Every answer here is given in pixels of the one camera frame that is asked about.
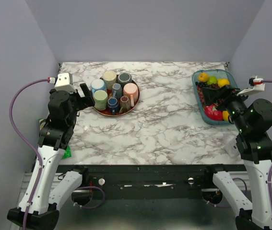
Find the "brown striped mug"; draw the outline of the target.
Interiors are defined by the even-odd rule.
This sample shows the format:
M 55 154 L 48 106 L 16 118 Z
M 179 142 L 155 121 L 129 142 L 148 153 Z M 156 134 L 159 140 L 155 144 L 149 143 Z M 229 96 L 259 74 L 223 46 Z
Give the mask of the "brown striped mug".
M 120 98 L 120 111 L 119 113 L 128 112 L 131 109 L 130 99 L 127 96 L 122 96 Z

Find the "dark blue mug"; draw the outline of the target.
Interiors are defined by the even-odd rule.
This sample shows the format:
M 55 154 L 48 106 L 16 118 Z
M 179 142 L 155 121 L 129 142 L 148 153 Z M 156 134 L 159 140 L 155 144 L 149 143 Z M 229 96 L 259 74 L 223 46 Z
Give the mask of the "dark blue mug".
M 111 97 L 107 101 L 107 108 L 111 115 L 116 115 L 120 111 L 120 105 L 116 98 Z

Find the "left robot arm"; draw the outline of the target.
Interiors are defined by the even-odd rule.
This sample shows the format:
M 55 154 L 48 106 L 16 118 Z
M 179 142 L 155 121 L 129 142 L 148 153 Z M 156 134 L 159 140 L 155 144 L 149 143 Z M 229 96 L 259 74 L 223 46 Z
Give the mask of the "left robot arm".
M 80 84 L 84 96 L 71 90 L 50 91 L 46 123 L 39 133 L 37 159 L 27 190 L 18 207 L 9 210 L 7 219 L 24 230 L 53 230 L 59 211 L 72 192 L 84 189 L 89 178 L 85 170 L 71 170 L 55 188 L 52 184 L 59 163 L 73 135 L 79 111 L 94 106 L 91 91 Z

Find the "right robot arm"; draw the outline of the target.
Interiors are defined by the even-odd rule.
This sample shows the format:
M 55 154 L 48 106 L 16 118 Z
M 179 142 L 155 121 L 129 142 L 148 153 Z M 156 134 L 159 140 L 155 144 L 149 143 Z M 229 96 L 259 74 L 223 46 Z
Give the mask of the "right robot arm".
M 226 171 L 205 173 L 203 183 L 222 192 L 236 216 L 238 230 L 272 230 L 272 140 L 267 134 L 272 126 L 272 103 L 256 99 L 246 106 L 244 101 L 251 90 L 229 85 L 204 87 L 202 91 L 208 105 L 221 100 L 218 109 L 229 113 L 238 130 L 237 149 L 248 173 L 252 199 L 247 199 Z

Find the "pink mug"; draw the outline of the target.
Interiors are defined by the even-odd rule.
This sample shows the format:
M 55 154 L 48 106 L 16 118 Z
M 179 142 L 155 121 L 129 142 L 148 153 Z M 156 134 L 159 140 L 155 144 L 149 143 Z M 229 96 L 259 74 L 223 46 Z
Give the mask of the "pink mug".
M 139 98 L 139 88 L 135 83 L 127 83 L 123 88 L 123 95 L 130 99 L 131 106 L 134 107 Z

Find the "grey blue patterned mug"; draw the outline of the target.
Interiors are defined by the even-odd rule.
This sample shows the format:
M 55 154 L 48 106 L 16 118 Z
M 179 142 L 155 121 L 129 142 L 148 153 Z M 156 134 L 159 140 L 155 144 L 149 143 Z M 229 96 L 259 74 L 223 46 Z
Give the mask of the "grey blue patterned mug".
M 112 86 L 112 96 L 116 98 L 118 101 L 123 96 L 123 90 L 119 83 L 114 83 Z

